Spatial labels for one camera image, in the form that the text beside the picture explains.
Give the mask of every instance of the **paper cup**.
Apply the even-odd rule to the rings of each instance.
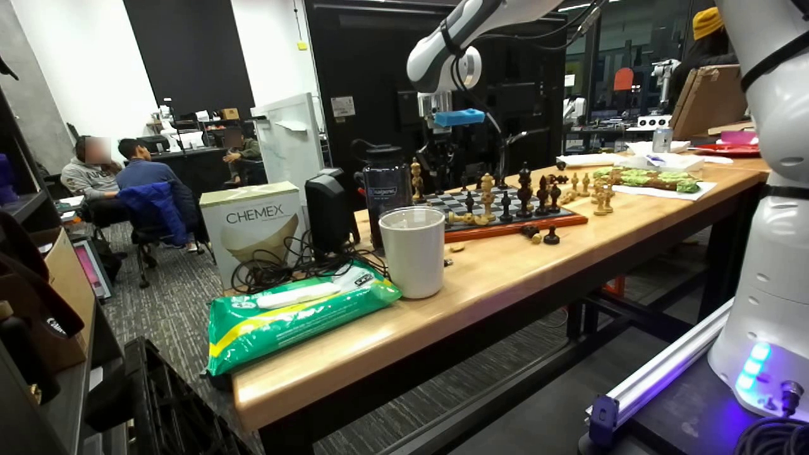
[[[444,213],[412,206],[380,217],[385,265],[405,298],[434,297],[444,284]]]

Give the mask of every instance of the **light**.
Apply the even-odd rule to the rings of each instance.
[[[735,390],[739,390],[739,392],[749,392],[753,385],[755,385],[755,380],[749,377],[749,374],[740,374],[740,377],[735,380]]]
[[[743,365],[743,371],[750,374],[750,377],[759,377],[759,374],[762,374],[762,365],[755,365],[753,359],[749,359],[749,361]]]
[[[768,352],[772,352],[768,344],[755,344],[750,352],[750,359],[767,361]]]

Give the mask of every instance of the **black bag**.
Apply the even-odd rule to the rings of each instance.
[[[106,272],[106,278],[116,280],[123,264],[122,255],[111,253],[109,244],[102,236],[92,239],[92,248],[96,250],[102,268]]]

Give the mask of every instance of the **man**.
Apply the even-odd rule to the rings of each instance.
[[[197,227],[200,216],[189,188],[165,163],[152,163],[152,152],[136,140],[122,140],[120,152],[127,158],[127,170],[116,177],[120,189],[132,189],[152,182],[171,184],[178,213],[187,227]]]
[[[230,135],[230,148],[222,158],[227,165],[230,181],[226,184],[256,184],[262,182],[260,150],[256,140],[249,140],[242,133]]]

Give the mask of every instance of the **person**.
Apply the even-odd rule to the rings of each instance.
[[[262,165],[256,140],[249,140],[246,133],[230,135],[230,148],[222,158],[227,165],[230,181],[226,184],[260,182]]]
[[[178,213],[187,227],[200,225],[200,213],[192,198],[192,189],[174,174],[174,170],[165,163],[152,163],[152,152],[144,143],[136,140],[122,140],[120,143],[122,158],[127,158],[127,168],[116,177],[120,189],[132,189],[152,182],[168,182],[171,184],[171,198],[178,206]]]
[[[127,207],[116,200],[116,174],[122,165],[104,154],[104,143],[99,138],[78,138],[73,154],[75,158],[61,170],[61,182],[73,195],[87,198],[82,217],[99,227],[127,222]]]
[[[688,74],[701,67],[735,64],[735,53],[719,9],[699,11],[691,20],[692,44],[685,48],[680,67],[668,81],[668,98],[672,111],[678,106],[680,92]]]

